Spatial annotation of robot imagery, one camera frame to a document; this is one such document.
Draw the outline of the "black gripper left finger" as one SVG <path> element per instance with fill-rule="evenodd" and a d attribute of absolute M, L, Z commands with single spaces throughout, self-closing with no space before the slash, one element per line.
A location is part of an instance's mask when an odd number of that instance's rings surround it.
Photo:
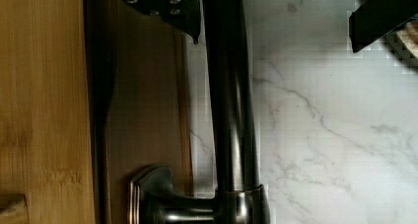
<path fill-rule="evenodd" d="M 141 14 L 160 17 L 164 22 L 198 43 L 201 33 L 200 0 L 122 0 Z"/>

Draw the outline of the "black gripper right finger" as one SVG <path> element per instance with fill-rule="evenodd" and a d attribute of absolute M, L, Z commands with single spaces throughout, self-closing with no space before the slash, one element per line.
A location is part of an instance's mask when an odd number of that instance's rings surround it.
<path fill-rule="evenodd" d="M 418 0 L 366 0 L 349 18 L 352 50 L 359 52 L 411 22 Z"/>

